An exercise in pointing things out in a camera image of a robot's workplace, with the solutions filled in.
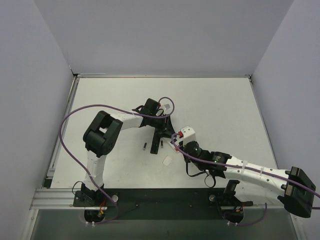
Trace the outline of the white red remote control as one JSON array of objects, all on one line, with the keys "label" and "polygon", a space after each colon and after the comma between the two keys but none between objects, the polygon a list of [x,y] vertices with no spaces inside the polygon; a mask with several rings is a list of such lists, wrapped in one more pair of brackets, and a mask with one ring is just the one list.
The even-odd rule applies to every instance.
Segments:
[{"label": "white red remote control", "polygon": [[170,147],[172,148],[172,150],[175,153],[179,153],[180,152],[179,151],[179,147],[180,147],[179,142],[171,140],[171,141],[169,141],[169,145],[170,145]]}]

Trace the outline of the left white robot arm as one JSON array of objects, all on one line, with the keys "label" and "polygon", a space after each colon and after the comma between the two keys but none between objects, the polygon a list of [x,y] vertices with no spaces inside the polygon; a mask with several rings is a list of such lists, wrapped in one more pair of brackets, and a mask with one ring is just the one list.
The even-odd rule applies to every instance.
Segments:
[{"label": "left white robot arm", "polygon": [[113,150],[121,131],[150,126],[154,128],[151,154],[157,154],[160,140],[170,138],[175,133],[171,122],[171,105],[161,105],[148,98],[144,105],[132,113],[112,113],[99,111],[83,135],[87,150],[86,175],[81,184],[84,199],[92,206],[101,203],[103,193],[103,172],[107,155]]}]

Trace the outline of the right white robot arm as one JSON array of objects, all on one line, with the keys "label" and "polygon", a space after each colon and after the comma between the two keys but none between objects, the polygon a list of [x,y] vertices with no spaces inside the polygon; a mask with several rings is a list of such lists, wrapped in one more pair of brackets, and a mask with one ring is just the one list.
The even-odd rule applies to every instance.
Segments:
[{"label": "right white robot arm", "polygon": [[240,202],[263,202],[283,206],[289,213],[310,218],[316,186],[298,167],[290,170],[272,169],[240,160],[227,153],[200,148],[197,141],[187,144],[172,139],[173,149],[183,155],[186,164],[194,164],[200,174],[213,179],[228,179],[231,184],[226,192]]}]

